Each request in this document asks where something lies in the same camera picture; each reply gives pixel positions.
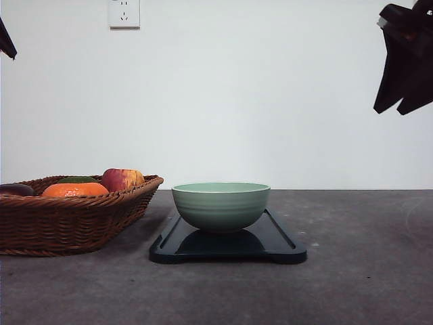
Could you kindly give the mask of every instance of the red apple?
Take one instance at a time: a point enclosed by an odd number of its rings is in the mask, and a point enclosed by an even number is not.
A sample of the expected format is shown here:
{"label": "red apple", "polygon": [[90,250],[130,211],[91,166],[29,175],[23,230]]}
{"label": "red apple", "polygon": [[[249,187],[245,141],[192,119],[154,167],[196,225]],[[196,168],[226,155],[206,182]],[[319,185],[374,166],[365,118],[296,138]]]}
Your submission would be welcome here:
{"label": "red apple", "polygon": [[28,185],[11,183],[0,185],[0,195],[35,196],[35,191]]}
{"label": "red apple", "polygon": [[126,190],[143,183],[143,175],[134,169],[107,169],[101,179],[101,184],[110,192]]}

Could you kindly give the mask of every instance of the bowl rim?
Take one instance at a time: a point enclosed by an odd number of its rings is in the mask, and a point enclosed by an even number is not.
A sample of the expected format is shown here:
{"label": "bowl rim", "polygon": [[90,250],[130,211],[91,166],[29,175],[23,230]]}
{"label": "bowl rim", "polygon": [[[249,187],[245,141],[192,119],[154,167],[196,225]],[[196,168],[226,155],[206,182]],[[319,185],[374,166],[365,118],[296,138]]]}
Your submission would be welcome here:
{"label": "bowl rim", "polygon": [[[188,186],[188,185],[204,185],[204,184],[248,184],[248,185],[259,185],[264,186],[264,188],[258,188],[256,190],[248,190],[248,191],[226,191],[226,192],[215,192],[215,191],[191,191],[191,190],[180,190],[179,186]],[[234,194],[234,193],[253,193],[253,192],[262,192],[270,190],[271,187],[269,185],[260,184],[260,183],[251,183],[249,181],[201,181],[195,183],[185,183],[178,184],[171,188],[174,192],[184,192],[184,193],[205,193],[205,194]]]}

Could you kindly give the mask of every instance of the basket rim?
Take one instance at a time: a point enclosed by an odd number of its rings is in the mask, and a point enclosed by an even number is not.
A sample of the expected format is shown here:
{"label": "basket rim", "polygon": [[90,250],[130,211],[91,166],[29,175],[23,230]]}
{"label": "basket rim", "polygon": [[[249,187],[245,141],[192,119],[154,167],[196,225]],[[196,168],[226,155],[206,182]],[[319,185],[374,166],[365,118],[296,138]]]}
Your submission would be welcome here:
{"label": "basket rim", "polygon": [[[63,175],[48,176],[40,179],[33,179],[30,181],[19,181],[17,183],[45,181],[47,179],[53,179],[57,177],[67,177],[67,176],[63,176]],[[145,175],[144,177],[145,177],[145,183],[141,184],[140,186],[133,186],[131,188],[128,188],[127,190],[110,192],[108,194],[102,194],[98,196],[71,196],[67,198],[62,198],[62,197],[52,197],[52,196],[17,196],[17,195],[3,194],[0,195],[0,203],[1,203],[0,208],[7,207],[10,205],[17,205],[17,204],[19,204],[22,207],[25,207],[26,205],[32,206],[34,204],[37,205],[54,204],[63,207],[72,206],[74,208],[80,205],[109,206],[115,203],[117,204],[120,201],[127,202],[142,194],[156,190],[158,186],[164,182],[164,179],[162,177],[159,177],[158,175]]]}

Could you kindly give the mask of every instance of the dark purple fruit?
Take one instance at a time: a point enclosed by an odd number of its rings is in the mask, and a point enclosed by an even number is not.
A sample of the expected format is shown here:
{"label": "dark purple fruit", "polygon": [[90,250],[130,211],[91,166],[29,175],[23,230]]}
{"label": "dark purple fruit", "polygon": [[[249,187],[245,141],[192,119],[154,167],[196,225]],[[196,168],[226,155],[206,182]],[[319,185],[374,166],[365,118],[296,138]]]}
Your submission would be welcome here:
{"label": "dark purple fruit", "polygon": [[35,191],[28,185],[24,184],[2,184],[0,185],[0,195],[20,195],[20,196],[35,196]]}

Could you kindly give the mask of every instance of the black object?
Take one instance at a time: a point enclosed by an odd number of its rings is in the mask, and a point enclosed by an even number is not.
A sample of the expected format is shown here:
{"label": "black object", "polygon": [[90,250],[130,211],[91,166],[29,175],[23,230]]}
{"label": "black object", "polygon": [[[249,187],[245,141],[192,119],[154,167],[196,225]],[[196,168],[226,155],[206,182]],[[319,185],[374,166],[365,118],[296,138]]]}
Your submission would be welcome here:
{"label": "black object", "polygon": [[14,43],[12,42],[9,34],[7,33],[6,27],[0,18],[0,51],[4,52],[10,58],[15,60],[16,49]]}
{"label": "black object", "polygon": [[380,12],[388,54],[374,104],[378,113],[401,99],[401,114],[433,101],[432,9],[433,0],[419,0],[413,9],[390,4]]}
{"label": "black object", "polygon": [[306,260],[306,249],[284,230],[269,209],[253,225],[229,234],[198,230],[176,213],[150,247],[150,260],[156,263],[215,259],[270,259],[295,264]]}

